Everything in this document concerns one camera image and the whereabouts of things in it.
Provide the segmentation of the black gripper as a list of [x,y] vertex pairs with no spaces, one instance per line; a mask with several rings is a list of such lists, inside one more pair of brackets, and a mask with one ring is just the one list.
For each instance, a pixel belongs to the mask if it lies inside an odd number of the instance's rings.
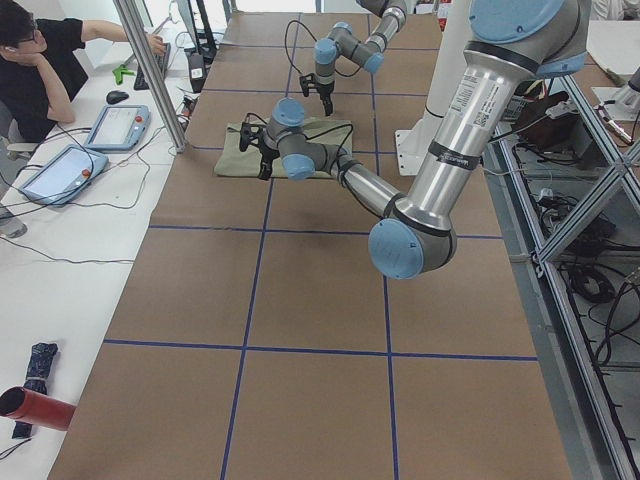
[[315,89],[320,95],[324,113],[326,116],[333,114],[333,102],[331,100],[331,94],[335,87],[335,78],[333,75],[325,77],[319,74],[314,75]]
[[256,146],[261,155],[258,178],[260,180],[269,180],[272,176],[272,163],[280,157],[277,144],[266,133],[262,133],[256,140]]

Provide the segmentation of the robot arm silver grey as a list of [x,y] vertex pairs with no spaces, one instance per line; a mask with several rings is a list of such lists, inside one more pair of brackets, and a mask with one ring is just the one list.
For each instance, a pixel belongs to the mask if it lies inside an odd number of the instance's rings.
[[317,172],[335,178],[377,217],[368,250],[385,276],[411,279],[438,269],[457,246],[451,211],[516,88],[583,67],[590,10],[587,1],[473,1],[463,8],[466,67],[408,193],[346,148],[309,140],[304,108],[292,98],[278,101],[265,124],[244,122],[239,147],[259,150],[264,180],[275,159],[292,180]]
[[303,95],[308,97],[309,91],[315,89],[326,116],[333,113],[331,94],[335,86],[337,59],[344,57],[370,74],[375,74],[383,64],[383,53],[390,40],[404,27],[407,17],[414,13],[419,1],[358,1],[358,4],[380,18],[370,36],[361,41],[353,35],[350,24],[337,22],[327,36],[315,42],[315,72],[300,77]]

